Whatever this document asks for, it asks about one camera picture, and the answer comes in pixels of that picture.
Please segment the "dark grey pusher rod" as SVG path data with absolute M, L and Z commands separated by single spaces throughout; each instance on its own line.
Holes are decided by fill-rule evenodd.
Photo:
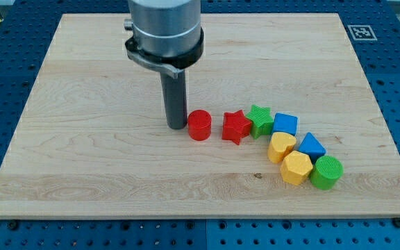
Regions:
M 161 74 L 160 80 L 167 125 L 172 129 L 182 129 L 187 124 L 185 71 L 182 70 L 177 78 Z

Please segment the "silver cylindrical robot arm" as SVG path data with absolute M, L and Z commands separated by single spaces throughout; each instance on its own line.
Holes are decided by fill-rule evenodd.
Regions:
M 168 127 L 187 124 L 185 69 L 203 53 L 200 0 L 129 0 L 131 18 L 124 28 L 133 34 L 126 55 L 160 74 Z

